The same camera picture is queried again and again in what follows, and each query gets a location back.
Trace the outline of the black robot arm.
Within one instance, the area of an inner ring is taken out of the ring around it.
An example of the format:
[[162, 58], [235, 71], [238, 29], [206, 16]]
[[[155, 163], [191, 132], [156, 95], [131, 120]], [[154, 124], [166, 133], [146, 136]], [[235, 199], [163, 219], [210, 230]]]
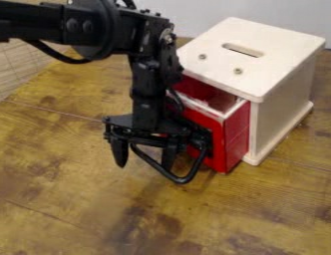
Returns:
[[177, 124], [166, 106], [183, 109], [173, 89], [182, 66], [175, 54], [173, 23], [136, 8], [134, 0], [68, 0], [37, 5], [0, 0], [0, 42], [19, 39], [68, 64], [87, 64], [114, 55], [128, 57], [132, 112], [107, 117], [104, 138], [116, 165], [134, 152], [163, 174], [193, 141], [207, 153], [205, 137]]

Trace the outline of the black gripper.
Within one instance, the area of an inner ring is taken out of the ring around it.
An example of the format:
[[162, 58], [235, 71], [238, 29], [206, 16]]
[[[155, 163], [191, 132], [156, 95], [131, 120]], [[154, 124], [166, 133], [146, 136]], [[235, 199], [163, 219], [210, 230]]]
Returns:
[[162, 167], [170, 171], [178, 149], [211, 148], [210, 131], [183, 116], [186, 107], [178, 94], [155, 99], [134, 99], [132, 112], [103, 118], [104, 139], [111, 145], [115, 163], [124, 167], [128, 145], [159, 147]]

